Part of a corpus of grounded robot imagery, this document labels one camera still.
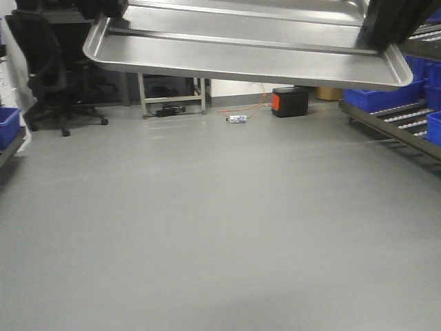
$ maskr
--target office chair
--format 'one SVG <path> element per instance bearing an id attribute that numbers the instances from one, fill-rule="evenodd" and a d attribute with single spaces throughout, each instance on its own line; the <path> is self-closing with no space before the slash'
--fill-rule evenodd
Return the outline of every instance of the office chair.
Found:
<path id="1" fill-rule="evenodd" d="M 119 91 L 116 84 L 107 82 L 103 72 L 83 53 L 90 26 L 88 22 L 51 25 L 67 70 L 82 77 L 81 93 L 77 95 L 82 103 L 102 102 L 107 91 L 113 94 Z"/>
<path id="2" fill-rule="evenodd" d="M 38 130 L 36 122 L 55 118 L 59 120 L 62 135 L 68 137 L 70 131 L 66 123 L 73 114 L 100 118 L 101 125 L 106 126 L 109 121 L 98 114 L 95 108 L 73 104 L 75 96 L 81 91 L 81 81 L 71 77 L 66 70 L 48 21 L 26 6 L 20 6 L 21 2 L 17 0 L 17 10 L 6 16 L 6 22 L 25 56 L 29 73 L 28 86 L 37 98 L 37 102 L 25 114 L 31 130 Z"/>

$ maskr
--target stainless steel tray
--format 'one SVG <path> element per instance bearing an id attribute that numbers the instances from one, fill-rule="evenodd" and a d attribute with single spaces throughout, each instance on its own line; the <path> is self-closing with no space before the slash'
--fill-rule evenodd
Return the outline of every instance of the stainless steel tray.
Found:
<path id="1" fill-rule="evenodd" d="M 358 41 L 366 0 L 132 0 L 101 17 L 84 53 L 108 70 L 393 90 L 412 73 L 396 46 Z"/>

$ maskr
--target black box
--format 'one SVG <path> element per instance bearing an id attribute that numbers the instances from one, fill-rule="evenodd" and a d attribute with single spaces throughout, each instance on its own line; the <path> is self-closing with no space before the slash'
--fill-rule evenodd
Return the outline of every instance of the black box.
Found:
<path id="1" fill-rule="evenodd" d="M 309 90 L 307 88 L 275 88 L 273 90 L 273 114 L 277 117 L 304 116 L 308 113 Z"/>

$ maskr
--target epoxy floor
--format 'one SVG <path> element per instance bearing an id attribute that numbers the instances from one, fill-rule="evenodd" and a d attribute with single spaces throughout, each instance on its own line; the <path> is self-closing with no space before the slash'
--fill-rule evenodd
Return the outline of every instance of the epoxy floor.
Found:
<path id="1" fill-rule="evenodd" d="M 42 130 L 0 174 L 1 331 L 441 330 L 441 167 L 334 103 Z"/>

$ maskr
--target blue plastic bin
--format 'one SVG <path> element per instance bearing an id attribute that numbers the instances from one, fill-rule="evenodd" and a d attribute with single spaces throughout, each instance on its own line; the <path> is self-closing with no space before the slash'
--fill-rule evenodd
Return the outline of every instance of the blue plastic bin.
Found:
<path id="1" fill-rule="evenodd" d="M 20 109 L 0 107 L 0 150 L 5 150 L 20 131 Z"/>
<path id="2" fill-rule="evenodd" d="M 427 140 L 441 146 L 441 112 L 427 115 Z"/>
<path id="3" fill-rule="evenodd" d="M 427 66 L 435 62 L 432 60 L 422 59 L 421 57 L 411 57 L 410 55 L 405 55 L 404 59 L 406 60 L 407 64 L 409 64 L 415 79 L 427 78 L 429 76 L 429 69 Z"/>
<path id="4" fill-rule="evenodd" d="M 429 17 L 428 23 L 441 22 L 441 9 L 439 9 L 435 14 Z"/>
<path id="5" fill-rule="evenodd" d="M 433 87 L 441 87 L 441 62 L 433 62 L 427 65 L 429 73 L 429 85 Z"/>
<path id="6" fill-rule="evenodd" d="M 427 107 L 437 112 L 441 111 L 441 88 L 426 85 Z"/>
<path id="7" fill-rule="evenodd" d="M 366 112 L 378 112 L 419 102 L 424 80 L 417 79 L 394 92 L 345 90 L 345 101 Z"/>

